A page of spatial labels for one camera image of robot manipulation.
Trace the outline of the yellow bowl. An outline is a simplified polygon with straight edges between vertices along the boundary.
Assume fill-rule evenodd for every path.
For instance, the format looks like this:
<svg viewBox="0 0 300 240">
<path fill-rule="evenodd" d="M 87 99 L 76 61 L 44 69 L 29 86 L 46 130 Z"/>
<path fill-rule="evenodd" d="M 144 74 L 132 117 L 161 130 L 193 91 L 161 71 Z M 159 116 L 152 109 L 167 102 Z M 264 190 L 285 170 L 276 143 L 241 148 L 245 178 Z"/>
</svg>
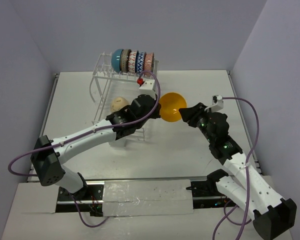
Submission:
<svg viewBox="0 0 300 240">
<path fill-rule="evenodd" d="M 159 103 L 160 117 L 166 122 L 177 122 L 182 119 L 179 109 L 186 108 L 187 102 L 185 98 L 176 92 L 169 92 L 164 94 Z"/>
</svg>

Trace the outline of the tan beige bowl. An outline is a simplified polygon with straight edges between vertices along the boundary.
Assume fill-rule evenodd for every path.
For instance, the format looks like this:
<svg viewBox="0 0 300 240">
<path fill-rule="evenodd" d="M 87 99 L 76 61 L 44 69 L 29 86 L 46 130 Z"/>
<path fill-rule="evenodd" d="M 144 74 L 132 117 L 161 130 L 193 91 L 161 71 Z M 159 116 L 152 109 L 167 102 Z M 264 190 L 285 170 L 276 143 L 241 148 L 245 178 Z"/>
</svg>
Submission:
<svg viewBox="0 0 300 240">
<path fill-rule="evenodd" d="M 129 105 L 129 102 L 124 97 L 116 97 L 112 100 L 110 104 L 110 111 L 112 113 L 117 112 L 127 105 Z"/>
</svg>

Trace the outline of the white wire dish rack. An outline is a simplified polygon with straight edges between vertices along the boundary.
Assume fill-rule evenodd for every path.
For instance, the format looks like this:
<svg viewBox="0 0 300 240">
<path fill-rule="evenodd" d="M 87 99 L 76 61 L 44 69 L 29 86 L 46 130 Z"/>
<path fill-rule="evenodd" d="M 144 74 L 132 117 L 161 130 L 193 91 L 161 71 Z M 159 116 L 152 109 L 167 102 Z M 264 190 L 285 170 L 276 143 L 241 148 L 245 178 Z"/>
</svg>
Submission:
<svg viewBox="0 0 300 240">
<path fill-rule="evenodd" d="M 91 84 L 96 84 L 100 95 L 98 107 L 92 123 L 95 125 L 105 119 L 112 112 L 110 105 L 113 99 L 117 97 L 125 98 L 129 104 L 136 99 L 139 94 L 139 85 L 137 79 L 153 79 L 155 81 L 156 98 L 160 99 L 161 90 L 158 84 L 157 76 L 154 72 L 143 70 L 141 74 L 136 73 L 137 50 L 131 50 L 128 61 L 128 72 L 117 73 L 113 70 L 111 59 L 112 54 L 101 54 L 98 58 L 94 71 L 92 73 Z M 144 128 L 137 129 L 135 132 L 143 132 Z M 109 142 L 112 147 L 123 147 L 126 144 L 127 137 L 120 140 Z"/>
</svg>

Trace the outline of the orange red patterned bowl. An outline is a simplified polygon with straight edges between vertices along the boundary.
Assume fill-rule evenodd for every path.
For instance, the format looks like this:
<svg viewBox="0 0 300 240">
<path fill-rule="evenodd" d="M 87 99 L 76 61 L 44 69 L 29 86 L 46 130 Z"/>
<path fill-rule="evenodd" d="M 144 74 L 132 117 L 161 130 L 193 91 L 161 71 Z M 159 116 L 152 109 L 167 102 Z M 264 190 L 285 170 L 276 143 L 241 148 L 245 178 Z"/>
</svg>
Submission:
<svg viewBox="0 0 300 240">
<path fill-rule="evenodd" d="M 155 54 L 153 52 L 146 53 L 144 58 L 143 69 L 146 71 L 153 72 L 154 63 L 155 63 Z"/>
</svg>

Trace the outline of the dark brown cream bowl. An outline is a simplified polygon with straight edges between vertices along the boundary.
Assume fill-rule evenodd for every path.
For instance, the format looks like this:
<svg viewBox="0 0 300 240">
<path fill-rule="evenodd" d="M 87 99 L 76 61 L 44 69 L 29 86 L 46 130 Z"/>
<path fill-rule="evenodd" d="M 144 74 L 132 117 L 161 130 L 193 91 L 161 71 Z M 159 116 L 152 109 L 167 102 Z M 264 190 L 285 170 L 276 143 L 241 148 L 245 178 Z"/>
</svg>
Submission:
<svg viewBox="0 0 300 240">
<path fill-rule="evenodd" d="M 131 53 L 131 49 L 124 49 L 122 52 L 121 52 L 121 55 L 120 55 L 120 71 L 122 73 L 127 73 L 129 70 L 128 70 L 128 65 L 129 65 L 129 56 L 130 56 L 130 53 Z"/>
</svg>

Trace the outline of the teal blue bowl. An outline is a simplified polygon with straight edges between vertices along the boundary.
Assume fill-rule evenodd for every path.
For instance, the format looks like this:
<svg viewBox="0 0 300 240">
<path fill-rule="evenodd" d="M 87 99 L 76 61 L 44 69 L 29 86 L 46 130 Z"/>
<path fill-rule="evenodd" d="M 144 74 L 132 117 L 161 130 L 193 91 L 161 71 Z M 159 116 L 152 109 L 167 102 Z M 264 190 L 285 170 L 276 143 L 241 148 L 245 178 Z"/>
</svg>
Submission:
<svg viewBox="0 0 300 240">
<path fill-rule="evenodd" d="M 112 53 L 111 56 L 111 66 L 116 73 L 120 73 L 121 71 L 121 55 L 123 49 L 119 48 Z"/>
</svg>

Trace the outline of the blue triangle pattern bowl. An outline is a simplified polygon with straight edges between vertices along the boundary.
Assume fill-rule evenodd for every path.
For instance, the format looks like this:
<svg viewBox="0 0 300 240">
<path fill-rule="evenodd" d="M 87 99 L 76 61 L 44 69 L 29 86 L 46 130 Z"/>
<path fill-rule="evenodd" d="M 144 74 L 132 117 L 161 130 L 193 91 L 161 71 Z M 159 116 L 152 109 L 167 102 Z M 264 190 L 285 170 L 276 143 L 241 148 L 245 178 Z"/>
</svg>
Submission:
<svg viewBox="0 0 300 240">
<path fill-rule="evenodd" d="M 145 57 L 146 52 L 137 52 L 136 63 L 135 63 L 135 72 L 139 75 L 144 71 Z"/>
</svg>

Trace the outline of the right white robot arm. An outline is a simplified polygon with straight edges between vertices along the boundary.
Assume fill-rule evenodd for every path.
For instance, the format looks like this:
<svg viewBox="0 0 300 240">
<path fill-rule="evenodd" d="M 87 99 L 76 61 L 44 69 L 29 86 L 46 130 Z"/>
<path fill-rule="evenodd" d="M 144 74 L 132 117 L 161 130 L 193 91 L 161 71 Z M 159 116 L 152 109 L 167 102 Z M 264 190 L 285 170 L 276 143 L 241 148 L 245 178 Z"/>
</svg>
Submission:
<svg viewBox="0 0 300 240">
<path fill-rule="evenodd" d="M 259 172 L 246 161 L 242 148 L 229 135 L 227 115 L 207 111 L 203 103 L 179 109 L 182 120 L 198 128 L 209 143 L 209 150 L 223 169 L 207 176 L 207 190 L 229 197 L 252 220 L 259 236 L 273 240 L 295 224 L 297 205 L 284 199 Z"/>
</svg>

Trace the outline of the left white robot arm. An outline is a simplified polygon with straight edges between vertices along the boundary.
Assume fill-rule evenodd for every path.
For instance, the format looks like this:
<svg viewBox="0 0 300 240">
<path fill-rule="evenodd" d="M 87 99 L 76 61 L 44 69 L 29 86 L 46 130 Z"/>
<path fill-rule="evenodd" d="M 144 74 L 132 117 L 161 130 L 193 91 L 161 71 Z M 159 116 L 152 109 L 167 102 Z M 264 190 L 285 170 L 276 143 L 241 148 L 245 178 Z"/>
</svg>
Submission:
<svg viewBox="0 0 300 240">
<path fill-rule="evenodd" d="M 47 135 L 39 137 L 30 159 L 40 184 L 43 187 L 59 186 L 74 198 L 83 199 L 88 193 L 86 180 L 65 163 L 91 148 L 135 133 L 149 119 L 159 119 L 160 109 L 158 99 L 141 94 L 131 104 L 84 130 L 54 139 Z"/>
</svg>

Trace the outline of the silver tape sheet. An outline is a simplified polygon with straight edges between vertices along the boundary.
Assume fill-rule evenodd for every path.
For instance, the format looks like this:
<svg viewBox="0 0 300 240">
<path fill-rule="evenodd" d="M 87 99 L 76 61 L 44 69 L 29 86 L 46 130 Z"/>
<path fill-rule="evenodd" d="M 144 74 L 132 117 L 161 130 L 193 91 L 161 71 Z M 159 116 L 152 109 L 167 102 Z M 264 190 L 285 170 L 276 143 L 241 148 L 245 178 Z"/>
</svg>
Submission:
<svg viewBox="0 0 300 240">
<path fill-rule="evenodd" d="M 106 217 L 189 215 L 194 213 L 188 179 L 107 181 L 102 212 Z"/>
</svg>

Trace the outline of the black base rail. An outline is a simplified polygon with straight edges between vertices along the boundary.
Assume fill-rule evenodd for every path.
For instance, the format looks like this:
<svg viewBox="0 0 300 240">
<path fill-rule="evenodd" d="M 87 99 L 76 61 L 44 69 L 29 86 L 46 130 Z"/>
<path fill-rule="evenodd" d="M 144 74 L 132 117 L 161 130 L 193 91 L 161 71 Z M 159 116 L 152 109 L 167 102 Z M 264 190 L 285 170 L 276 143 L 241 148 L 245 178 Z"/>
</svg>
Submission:
<svg viewBox="0 0 300 240">
<path fill-rule="evenodd" d="M 73 200 L 59 188 L 56 213 L 81 211 L 91 217 L 189 215 L 195 209 L 232 207 L 230 199 L 208 189 L 203 178 L 148 178 L 88 181 L 84 196 Z"/>
</svg>

